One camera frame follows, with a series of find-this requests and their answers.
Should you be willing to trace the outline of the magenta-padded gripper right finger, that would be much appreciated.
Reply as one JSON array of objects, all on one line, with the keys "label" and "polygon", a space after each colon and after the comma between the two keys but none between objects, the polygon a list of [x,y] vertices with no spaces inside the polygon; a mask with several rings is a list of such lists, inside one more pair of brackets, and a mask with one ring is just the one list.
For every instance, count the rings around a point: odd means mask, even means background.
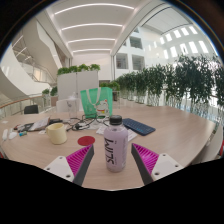
[{"label": "magenta-padded gripper right finger", "polygon": [[183,169],[183,166],[167,153],[157,154],[133,143],[131,153],[145,185]]}]

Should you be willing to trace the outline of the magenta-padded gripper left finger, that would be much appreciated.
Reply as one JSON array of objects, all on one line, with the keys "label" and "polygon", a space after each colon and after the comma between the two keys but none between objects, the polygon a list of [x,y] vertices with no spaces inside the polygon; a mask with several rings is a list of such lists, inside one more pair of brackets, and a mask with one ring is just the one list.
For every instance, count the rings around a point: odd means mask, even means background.
[{"label": "magenta-padded gripper left finger", "polygon": [[44,170],[81,186],[94,155],[94,146],[85,146],[67,157],[58,156]]}]

